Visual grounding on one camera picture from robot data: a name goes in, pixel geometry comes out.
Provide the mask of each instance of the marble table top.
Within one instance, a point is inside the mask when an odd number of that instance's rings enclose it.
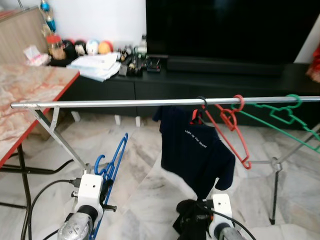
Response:
[[[37,124],[29,110],[10,104],[56,101],[78,76],[64,67],[0,65],[0,167]]]

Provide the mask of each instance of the black table leg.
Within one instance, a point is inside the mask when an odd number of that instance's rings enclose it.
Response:
[[[26,169],[26,164],[25,164],[24,152],[22,150],[22,144],[18,146],[17,150],[18,150],[18,157],[20,162],[20,169],[23,172]],[[25,240],[27,225],[28,225],[29,210],[31,206],[31,196],[30,196],[30,189],[29,189],[27,174],[23,172],[21,173],[21,175],[22,175],[23,187],[24,187],[25,198],[26,198],[26,208],[25,208],[26,211],[25,211],[25,217],[24,217],[23,227],[21,232],[21,240]]]
[[[66,167],[68,164],[72,163],[73,160],[69,160],[69,161],[65,162],[56,170],[51,170],[51,169],[43,169],[43,168],[37,168],[37,167],[26,167],[22,144],[20,144],[17,147],[17,153],[13,153],[11,156],[13,157],[16,155],[18,155],[20,166],[4,164],[0,168],[0,172],[14,173],[14,174],[21,174],[22,175],[24,193],[25,193],[25,198],[26,198],[26,205],[17,205],[17,204],[11,204],[11,203],[6,203],[6,202],[0,202],[0,206],[26,210],[24,221],[23,221],[22,232],[21,232],[21,240],[25,240],[27,227],[28,227],[29,209],[31,207],[31,196],[30,196],[30,189],[29,189],[27,174],[38,174],[38,175],[56,174],[59,171],[61,171],[64,167]]]
[[[21,232],[21,240],[25,240],[26,232],[27,232],[29,209],[30,209],[30,206],[31,206],[31,196],[30,196],[28,177],[27,177],[27,173],[25,171],[26,170],[26,164],[25,164],[24,152],[22,150],[22,145],[21,144],[18,146],[17,151],[18,151],[17,155],[19,157],[19,163],[20,163],[19,169],[20,169],[21,175],[22,175],[23,188],[24,188],[24,193],[25,193],[25,198],[26,198],[26,206],[6,203],[6,202],[0,202],[0,206],[11,207],[11,208],[16,208],[16,209],[25,209],[26,210],[25,211],[25,216],[24,216],[22,232]]]

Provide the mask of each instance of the soundbar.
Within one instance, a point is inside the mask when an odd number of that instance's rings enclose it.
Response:
[[[167,70],[178,72],[279,76],[283,64],[261,64],[216,60],[211,58],[169,56]]]

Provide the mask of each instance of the white wall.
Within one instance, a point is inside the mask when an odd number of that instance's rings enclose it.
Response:
[[[21,0],[24,7],[40,0]],[[57,33],[62,38],[110,40],[138,44],[146,28],[146,0],[48,0],[54,11]],[[0,0],[0,5],[18,8],[17,0]],[[320,15],[295,63],[310,63],[320,41]]]
[[[312,54],[318,47],[320,42],[320,14],[309,36],[306,38],[299,54],[296,56],[295,63],[311,63],[313,60]]]

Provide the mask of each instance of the white plastic foot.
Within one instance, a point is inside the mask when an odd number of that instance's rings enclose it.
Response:
[[[139,116],[135,117],[135,125],[137,128],[141,127],[141,117],[139,117]]]
[[[121,125],[121,116],[120,115],[114,115],[115,124]]]
[[[80,117],[79,112],[77,112],[77,111],[71,111],[71,114],[72,114],[72,117],[73,117],[73,119],[74,119],[75,122],[80,122],[81,117]]]

